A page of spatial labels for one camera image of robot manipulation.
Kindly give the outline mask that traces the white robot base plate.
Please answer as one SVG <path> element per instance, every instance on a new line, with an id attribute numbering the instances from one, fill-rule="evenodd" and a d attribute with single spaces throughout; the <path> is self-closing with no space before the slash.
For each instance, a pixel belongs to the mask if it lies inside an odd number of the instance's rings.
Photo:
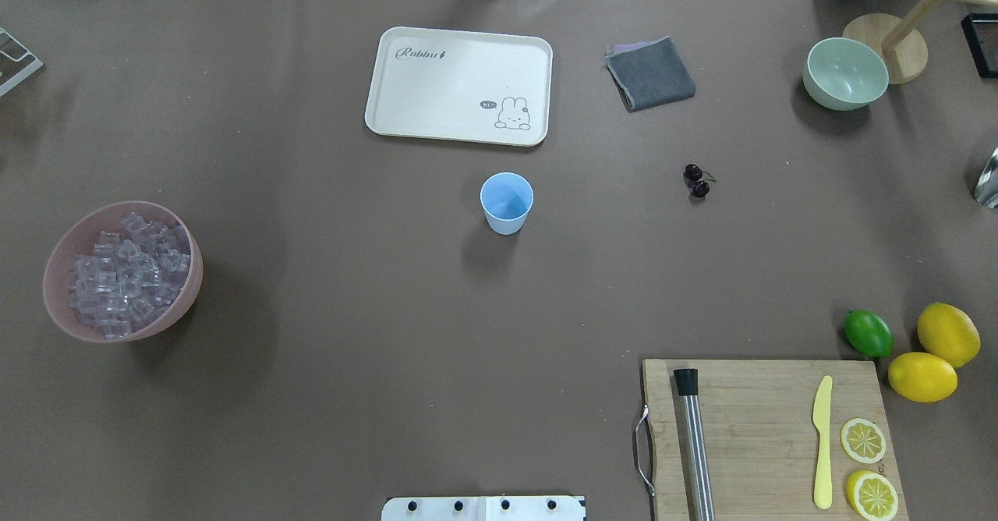
<path id="1" fill-rule="evenodd" d="M 587 520 L 584 498 L 571 495 L 396 497 L 381 520 Z"/>

